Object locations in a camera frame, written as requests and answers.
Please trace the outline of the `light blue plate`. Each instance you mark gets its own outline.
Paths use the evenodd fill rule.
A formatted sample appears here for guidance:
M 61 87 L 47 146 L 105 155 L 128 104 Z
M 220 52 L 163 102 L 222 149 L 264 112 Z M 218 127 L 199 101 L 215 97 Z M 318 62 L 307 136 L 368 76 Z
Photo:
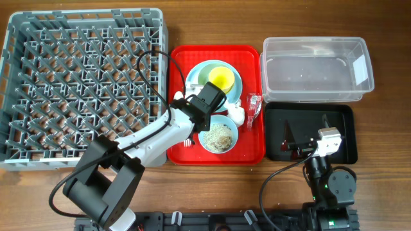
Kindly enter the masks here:
M 198 74 L 200 70 L 203 67 L 205 67 L 207 64 L 212 64 L 212 63 L 225 64 L 234 71 L 235 83 L 234 83 L 234 87 L 227 93 L 227 101 L 229 103 L 236 103 L 237 100 L 240 99 L 240 96 L 242 93 L 242 89 L 243 89 L 242 79 L 241 79 L 239 72 L 231 64 L 228 64 L 227 62 L 224 62 L 221 60 L 207 60 L 207 61 L 197 64 L 196 66 L 194 66 L 194 68 L 192 68 L 192 70 L 190 70 L 189 74 L 187 75 L 186 83 L 191 82 L 191 83 L 199 84 Z

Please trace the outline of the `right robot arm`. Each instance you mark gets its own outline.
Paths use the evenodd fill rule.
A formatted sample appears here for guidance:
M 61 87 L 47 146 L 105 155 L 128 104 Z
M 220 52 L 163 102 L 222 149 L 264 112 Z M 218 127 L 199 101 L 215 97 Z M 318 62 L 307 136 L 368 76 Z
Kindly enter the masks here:
M 303 230 L 354 230 L 349 206 L 354 203 L 356 174 L 344 166 L 332 167 L 329 156 L 342 143 L 337 128 L 330 127 L 326 116 L 318 138 L 296 142 L 288 122 L 284 123 L 281 151 L 291 151 L 291 159 L 303 165 L 313 202 L 304 203 L 300 227 Z

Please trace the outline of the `red plastic serving tray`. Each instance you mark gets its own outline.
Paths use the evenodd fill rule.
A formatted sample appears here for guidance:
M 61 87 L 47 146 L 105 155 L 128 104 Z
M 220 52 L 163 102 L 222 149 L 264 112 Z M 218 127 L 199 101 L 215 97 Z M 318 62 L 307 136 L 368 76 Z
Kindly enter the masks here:
M 171 56 L 177 61 L 187 78 L 190 70 L 201 62 L 221 60 L 232 65 L 243 82 L 241 105 L 247 105 L 247 95 L 261 93 L 259 54 L 249 45 L 184 45 L 176 47 Z M 185 147 L 178 143 L 167 151 L 168 158 L 175 164 L 187 166 L 254 165 L 265 155 L 265 131 L 263 114 L 254 120 L 252 128 L 238 128 L 239 138 L 230 151 L 214 154 L 202 147 L 195 134 L 195 144 Z

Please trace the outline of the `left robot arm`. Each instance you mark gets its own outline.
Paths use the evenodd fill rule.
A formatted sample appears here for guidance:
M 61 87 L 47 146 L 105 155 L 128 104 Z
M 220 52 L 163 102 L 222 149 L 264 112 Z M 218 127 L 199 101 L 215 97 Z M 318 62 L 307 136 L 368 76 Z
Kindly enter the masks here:
M 128 230 L 136 220 L 128 206 L 145 168 L 170 147 L 208 131 L 211 114 L 225 100 L 225 93 L 208 82 L 198 94 L 173 100 L 165 114 L 136 133 L 115 141 L 95 138 L 63 194 L 102 229 Z

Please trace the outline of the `black plastic waste tray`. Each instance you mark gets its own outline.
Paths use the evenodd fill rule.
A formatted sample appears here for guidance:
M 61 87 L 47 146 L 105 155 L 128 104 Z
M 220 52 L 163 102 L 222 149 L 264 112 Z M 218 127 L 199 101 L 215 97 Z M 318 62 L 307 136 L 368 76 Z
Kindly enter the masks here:
M 264 111 L 266 156 L 272 161 L 291 162 L 291 151 L 281 151 L 284 122 L 287 120 L 296 144 L 316 141 L 318 131 L 324 127 L 322 116 L 326 114 L 331 125 L 340 132 L 342 142 L 332 154 L 332 164 L 355 164 L 358 160 L 354 114 L 347 105 L 321 103 L 271 102 Z

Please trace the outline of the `yellow plastic cup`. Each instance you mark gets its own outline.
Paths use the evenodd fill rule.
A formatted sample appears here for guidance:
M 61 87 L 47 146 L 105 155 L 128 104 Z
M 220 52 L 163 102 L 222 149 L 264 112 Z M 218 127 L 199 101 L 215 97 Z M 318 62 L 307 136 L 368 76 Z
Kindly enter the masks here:
M 224 93 L 228 93 L 234 86 L 235 75 L 228 67 L 219 66 L 210 71 L 209 81 Z

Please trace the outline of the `leftover rice and scraps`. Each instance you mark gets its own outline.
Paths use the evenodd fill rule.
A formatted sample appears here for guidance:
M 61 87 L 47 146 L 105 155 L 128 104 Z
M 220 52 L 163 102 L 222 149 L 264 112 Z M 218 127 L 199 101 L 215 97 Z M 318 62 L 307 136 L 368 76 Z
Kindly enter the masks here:
M 205 146 L 209 151 L 222 153 L 232 144 L 232 130 L 225 124 L 213 124 L 204 134 Z

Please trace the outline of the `white napkin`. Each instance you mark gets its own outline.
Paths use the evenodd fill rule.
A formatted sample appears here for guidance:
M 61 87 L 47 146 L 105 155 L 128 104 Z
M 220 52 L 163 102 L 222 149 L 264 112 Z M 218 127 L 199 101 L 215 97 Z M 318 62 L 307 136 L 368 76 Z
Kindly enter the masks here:
M 227 109 L 227 117 L 230 118 L 237 127 L 244 124 L 245 110 L 241 107 L 241 100 L 237 100 L 236 103 L 229 103 L 226 101 L 223 105 Z

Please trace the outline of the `red ketchup sachet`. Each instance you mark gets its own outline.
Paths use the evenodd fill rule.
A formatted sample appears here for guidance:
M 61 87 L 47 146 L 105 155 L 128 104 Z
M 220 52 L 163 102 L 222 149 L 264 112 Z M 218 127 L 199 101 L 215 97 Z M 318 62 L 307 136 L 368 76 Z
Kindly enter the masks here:
M 258 93 L 247 95 L 247 129 L 252 129 L 252 124 L 261 111 L 263 96 Z

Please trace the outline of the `light green bowl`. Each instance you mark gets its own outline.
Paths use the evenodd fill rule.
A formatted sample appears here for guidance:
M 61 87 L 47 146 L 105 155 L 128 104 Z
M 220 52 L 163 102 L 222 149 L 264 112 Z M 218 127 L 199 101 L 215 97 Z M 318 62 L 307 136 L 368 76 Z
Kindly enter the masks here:
M 219 66 L 224 66 L 224 67 L 228 67 L 225 64 L 218 64 L 218 63 L 212 63 L 212 64 L 207 64 L 205 67 L 203 67 L 199 74 L 198 74 L 198 83 L 205 85 L 207 82 L 209 81 L 209 73 L 210 71 L 215 68 L 215 67 L 219 67 Z

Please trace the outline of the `grey plastic dishwasher rack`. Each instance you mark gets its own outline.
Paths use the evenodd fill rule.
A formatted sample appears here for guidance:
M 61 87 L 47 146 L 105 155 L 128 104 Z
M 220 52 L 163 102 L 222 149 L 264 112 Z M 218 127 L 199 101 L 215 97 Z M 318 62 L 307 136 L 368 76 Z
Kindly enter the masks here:
M 72 167 L 165 111 L 168 30 L 157 8 L 16 12 L 1 54 L 1 168 Z

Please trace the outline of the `white plastic fork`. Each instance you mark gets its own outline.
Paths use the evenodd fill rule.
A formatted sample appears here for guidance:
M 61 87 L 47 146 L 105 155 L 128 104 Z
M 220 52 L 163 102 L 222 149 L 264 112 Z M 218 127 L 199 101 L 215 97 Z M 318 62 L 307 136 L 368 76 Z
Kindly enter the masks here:
M 184 145 L 185 148 L 190 148 L 192 144 L 193 144 L 193 142 L 192 142 L 191 139 L 186 139 L 186 140 L 183 142 L 183 145 Z

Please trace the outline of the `light blue small bowl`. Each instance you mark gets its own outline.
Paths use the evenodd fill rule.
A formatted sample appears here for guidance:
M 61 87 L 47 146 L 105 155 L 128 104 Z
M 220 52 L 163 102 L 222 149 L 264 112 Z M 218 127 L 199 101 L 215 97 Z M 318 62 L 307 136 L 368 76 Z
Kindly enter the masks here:
M 237 128 L 237 126 L 234 124 L 234 122 L 233 122 L 230 118 L 228 118 L 227 116 L 224 116 L 224 115 L 212 115 L 212 116 L 211 116 L 211 123 L 210 123 L 209 130 L 210 130 L 210 128 L 211 128 L 211 126 L 212 126 L 213 124 L 218 124 L 218 123 L 225 124 L 225 125 L 227 125 L 227 126 L 232 130 L 232 144 L 231 144 L 230 148 L 229 148 L 227 151 L 222 152 L 222 153 L 226 153 L 226 152 L 228 152 L 229 150 L 233 149 L 233 147 L 234 147 L 234 146 L 236 145 L 236 143 L 237 143 L 237 140 L 238 140 L 238 128 Z M 202 147 L 203 147 L 205 150 L 209 151 L 209 150 L 206 148 L 205 142 L 204 142 L 204 134 L 205 134 L 206 132 L 208 132 L 208 131 L 200 132 L 200 133 L 198 134 L 198 139 L 199 139 L 200 144 L 202 145 Z

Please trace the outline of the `clear plastic storage bin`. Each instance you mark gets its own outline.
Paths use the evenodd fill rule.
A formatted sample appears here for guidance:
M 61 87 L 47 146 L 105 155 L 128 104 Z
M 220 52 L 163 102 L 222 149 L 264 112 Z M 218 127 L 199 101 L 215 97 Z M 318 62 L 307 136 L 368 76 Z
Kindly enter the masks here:
M 268 37 L 260 55 L 265 102 L 359 101 L 375 88 L 360 37 Z

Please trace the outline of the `white plastic spoon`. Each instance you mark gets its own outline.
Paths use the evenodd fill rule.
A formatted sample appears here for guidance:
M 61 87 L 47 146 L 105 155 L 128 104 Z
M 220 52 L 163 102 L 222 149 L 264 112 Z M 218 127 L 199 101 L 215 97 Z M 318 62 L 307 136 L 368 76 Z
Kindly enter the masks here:
M 182 99 L 184 97 L 184 95 L 183 95 L 183 93 L 181 92 L 181 91 L 177 91 L 175 94 L 174 94 L 174 100 L 178 100 L 178 99 Z

